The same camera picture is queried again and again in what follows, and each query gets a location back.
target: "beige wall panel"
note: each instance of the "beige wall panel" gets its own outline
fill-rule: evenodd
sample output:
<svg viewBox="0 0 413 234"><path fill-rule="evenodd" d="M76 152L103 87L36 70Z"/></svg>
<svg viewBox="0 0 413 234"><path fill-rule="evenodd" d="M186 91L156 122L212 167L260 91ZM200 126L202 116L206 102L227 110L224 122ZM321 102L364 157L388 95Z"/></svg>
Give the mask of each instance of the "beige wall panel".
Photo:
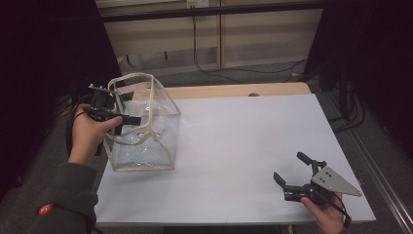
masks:
<svg viewBox="0 0 413 234"><path fill-rule="evenodd" d="M197 18L197 47L216 47L216 17ZM194 46L192 19L108 22L106 31L116 56L189 50Z"/></svg>
<svg viewBox="0 0 413 234"><path fill-rule="evenodd" d="M225 46L313 39L321 10L225 16Z"/></svg>

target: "transparent box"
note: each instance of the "transparent box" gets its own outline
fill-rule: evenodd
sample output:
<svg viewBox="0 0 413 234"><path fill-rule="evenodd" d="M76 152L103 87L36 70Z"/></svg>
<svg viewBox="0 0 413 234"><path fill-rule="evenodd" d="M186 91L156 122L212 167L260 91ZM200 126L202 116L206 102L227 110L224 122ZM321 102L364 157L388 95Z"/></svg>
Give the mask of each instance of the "transparent box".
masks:
<svg viewBox="0 0 413 234"><path fill-rule="evenodd" d="M106 135L113 171L173 170L180 111L164 86L153 75L133 73L111 80L108 89L116 92L113 112L141 117L139 126Z"/></svg>

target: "dark background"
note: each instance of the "dark background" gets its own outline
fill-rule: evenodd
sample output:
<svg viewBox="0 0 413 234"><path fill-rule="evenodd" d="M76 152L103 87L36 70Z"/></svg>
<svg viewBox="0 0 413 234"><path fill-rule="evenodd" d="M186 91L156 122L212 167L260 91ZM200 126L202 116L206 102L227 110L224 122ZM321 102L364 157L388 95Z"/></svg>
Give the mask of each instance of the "dark background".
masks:
<svg viewBox="0 0 413 234"><path fill-rule="evenodd" d="M54 101L121 75L93 0L6 1L0 7L3 83L0 199L30 164L51 123Z"/></svg>

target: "power cable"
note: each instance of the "power cable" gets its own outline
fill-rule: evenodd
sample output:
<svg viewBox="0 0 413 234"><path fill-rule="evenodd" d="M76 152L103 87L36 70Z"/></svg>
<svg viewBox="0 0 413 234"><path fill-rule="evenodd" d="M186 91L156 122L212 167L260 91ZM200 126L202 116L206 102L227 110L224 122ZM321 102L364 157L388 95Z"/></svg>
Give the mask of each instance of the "power cable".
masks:
<svg viewBox="0 0 413 234"><path fill-rule="evenodd" d="M197 53L197 22L195 17L192 17L192 23L194 25L194 63L195 66L197 67L197 69L200 72L203 72L206 75L209 76L218 76L218 77L222 77L240 84L245 84L242 81L233 79L231 77L228 76L224 76L224 75L220 75L220 74L212 74L212 73L216 73L216 72L220 72L220 71L245 71L245 72L255 72L255 73L263 73L263 74L277 74L277 73L282 73L282 72L286 72L288 70L290 70L290 75L288 77L287 80L285 80L284 82L289 81L292 78L292 70L294 69L295 66L297 66L298 64L300 64L303 61L306 61L306 58L301 59L297 62L295 62L292 66L290 66L289 68L286 69L282 69L282 70L278 70L278 71L259 71L259 70L252 70L252 69L245 69L245 68L224 68L224 69L215 69L215 70L211 70L211 71L205 71L201 68L199 62L198 62L198 53Z"/></svg>

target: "white table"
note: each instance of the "white table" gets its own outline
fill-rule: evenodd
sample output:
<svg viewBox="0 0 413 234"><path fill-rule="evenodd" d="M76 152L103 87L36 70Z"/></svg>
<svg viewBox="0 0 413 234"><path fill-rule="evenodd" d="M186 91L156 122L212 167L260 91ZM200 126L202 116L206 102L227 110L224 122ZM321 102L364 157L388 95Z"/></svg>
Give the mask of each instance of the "white table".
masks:
<svg viewBox="0 0 413 234"><path fill-rule="evenodd" d="M113 173L95 207L99 225L298 224L314 221L274 182L310 181L297 151L361 190L314 95L177 99L174 171ZM344 196L354 222L375 220L365 197Z"/></svg>

